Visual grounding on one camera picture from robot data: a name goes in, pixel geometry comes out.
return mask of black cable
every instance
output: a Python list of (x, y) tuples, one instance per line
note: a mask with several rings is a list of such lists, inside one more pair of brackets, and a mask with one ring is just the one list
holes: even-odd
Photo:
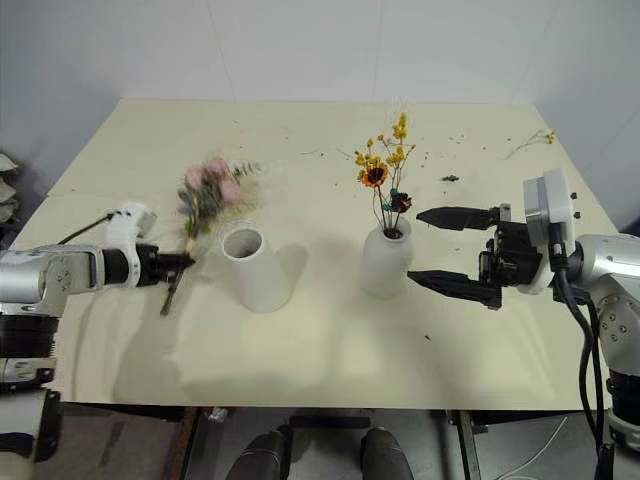
[(587, 302), (589, 319), (591, 320), (591, 335), (593, 336), (593, 348), (591, 349), (591, 361), (593, 362), (593, 380), (596, 386), (596, 432), (600, 445), (604, 442), (604, 391), (602, 387), (602, 370), (600, 368), (600, 325), (598, 312), (593, 301)]
[(98, 225), (100, 225), (101, 223), (108, 222), (109, 220), (111, 220), (113, 218), (114, 215), (115, 215), (115, 212), (107, 213), (104, 217), (101, 217), (98, 220), (96, 220), (95, 222), (87, 225), (86, 227), (83, 227), (80, 230), (78, 230), (76, 232), (73, 232), (71, 235), (68, 235), (68, 236), (64, 237), (62, 240), (60, 240), (58, 242), (58, 245), (65, 245), (66, 243), (69, 243), (74, 238), (82, 235), (85, 232), (88, 232), (92, 228), (95, 228)]
[(573, 297), (573, 292), (571, 291), (571, 286), (569, 285), (569, 281), (567, 280), (567, 271), (565, 268), (559, 269), (555, 274), (555, 283), (558, 287), (558, 291), (564, 300), (564, 303), (569, 308), (569, 311), (573, 315), (573, 317), (578, 322), (580, 329), (582, 330), (582, 334), (584, 336), (584, 341), (582, 343), (582, 352), (580, 353), (580, 367), (578, 370), (578, 389), (580, 391), (580, 401), (582, 403), (582, 409), (584, 410), (584, 416), (587, 419), (587, 423), (589, 424), (589, 429), (593, 434), (593, 438), (596, 441), (596, 445), (599, 445), (600, 442), (598, 440), (598, 433), (596, 430), (595, 421), (593, 419), (593, 414), (591, 412), (591, 407), (589, 405), (589, 397), (587, 395), (587, 370), (589, 368), (589, 356), (591, 355), (591, 350), (593, 348), (593, 336), (591, 334), (591, 327), (589, 326), (589, 322), (584, 318), (578, 304), (576, 303), (575, 298)]

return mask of brown flower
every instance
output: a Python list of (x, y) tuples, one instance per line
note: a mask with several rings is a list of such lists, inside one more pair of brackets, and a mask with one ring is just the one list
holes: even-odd
[(379, 187), (384, 183), (387, 179), (387, 175), (389, 174), (389, 169), (384, 163), (378, 164), (377, 167), (368, 168), (360, 181), (366, 187)]
[(406, 193), (394, 193), (391, 196), (391, 210), (404, 213), (411, 207), (411, 198)]

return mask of yellow flower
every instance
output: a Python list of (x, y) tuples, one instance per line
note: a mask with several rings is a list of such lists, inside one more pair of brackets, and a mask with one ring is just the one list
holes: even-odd
[(395, 153), (392, 153), (387, 157), (387, 164), (390, 167), (397, 167), (399, 163), (400, 163), (400, 159), (398, 158), (398, 155), (396, 155)]
[(398, 140), (407, 138), (407, 129), (402, 125), (393, 126), (393, 136)]
[(389, 169), (384, 163), (378, 167), (367, 169), (364, 175), (358, 175), (358, 180), (366, 187), (379, 187), (387, 179)]

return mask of white cable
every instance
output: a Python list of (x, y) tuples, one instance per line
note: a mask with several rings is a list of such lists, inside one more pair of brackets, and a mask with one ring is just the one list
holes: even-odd
[(564, 417), (560, 422), (560, 425), (556, 427), (556, 430), (549, 437), (549, 440), (547, 440), (547, 443), (545, 443), (544, 446), (540, 450), (538, 450), (538, 453), (536, 453), (533, 457), (531, 457), (530, 460), (523, 463), (519, 467), (514, 468), (513, 470), (509, 470), (507, 473), (503, 473), (502, 475), (497, 477), (496, 480), (512, 480), (512, 479), (532, 480), (531, 477), (510, 477), (509, 475), (513, 475), (514, 473), (517, 473), (520, 470), (527, 468), (529, 465), (535, 462), (538, 458), (540, 458), (540, 455), (542, 455), (547, 450), (547, 448), (549, 448), (549, 445), (551, 445), (551, 442), (553, 442), (553, 440), (558, 436), (558, 433), (560, 433), (560, 430), (562, 430), (562, 427), (564, 427), (564, 424), (566, 422), (567, 422), (567, 417)]

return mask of dried flower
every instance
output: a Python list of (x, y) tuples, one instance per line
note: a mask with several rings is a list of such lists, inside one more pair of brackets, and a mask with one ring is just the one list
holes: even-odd
[(227, 165), (227, 162), (225, 162), (222, 157), (213, 157), (204, 168), (219, 177), (229, 175), (229, 165)]
[(377, 167), (367, 169), (360, 181), (367, 187), (379, 187), (387, 179), (388, 174), (389, 169), (384, 163), (381, 163)]
[[(381, 142), (386, 153), (384, 163), (373, 150), (374, 142), (369, 138), (365, 145), (365, 154), (355, 151), (355, 163), (358, 170), (358, 182), (373, 189), (373, 209), (376, 218), (386, 236), (399, 238), (402, 234), (397, 230), (400, 214), (411, 207), (411, 198), (406, 193), (399, 193), (398, 188), (402, 179), (402, 169), (415, 145), (404, 143), (407, 137), (407, 116), (402, 113), (396, 124), (391, 126), (392, 137), (385, 139), (384, 134), (376, 138)], [(381, 187), (387, 178), (391, 178), (389, 193), (383, 193)]]
[[(178, 197), (182, 201), (178, 211), (188, 218), (184, 225), (187, 233), (186, 254), (193, 250), (196, 238), (210, 232), (211, 225), (221, 215), (231, 207), (244, 203), (239, 179), (259, 171), (260, 166), (254, 163), (234, 166), (231, 170), (221, 157), (214, 157), (204, 165), (194, 165), (187, 170), (184, 177), (186, 188), (178, 190)], [(169, 313), (181, 278), (182, 273), (179, 273), (171, 279), (161, 315)]]
[(192, 189), (197, 190), (202, 185), (204, 174), (205, 169), (200, 165), (189, 167), (189, 170), (187, 170), (185, 174), (185, 183)]
[(218, 185), (220, 188), (220, 194), (225, 202), (230, 205), (238, 205), (242, 202), (242, 191), (238, 182), (231, 179), (225, 179)]
[(391, 195), (391, 209), (396, 213), (404, 213), (411, 207), (411, 197), (406, 193)]

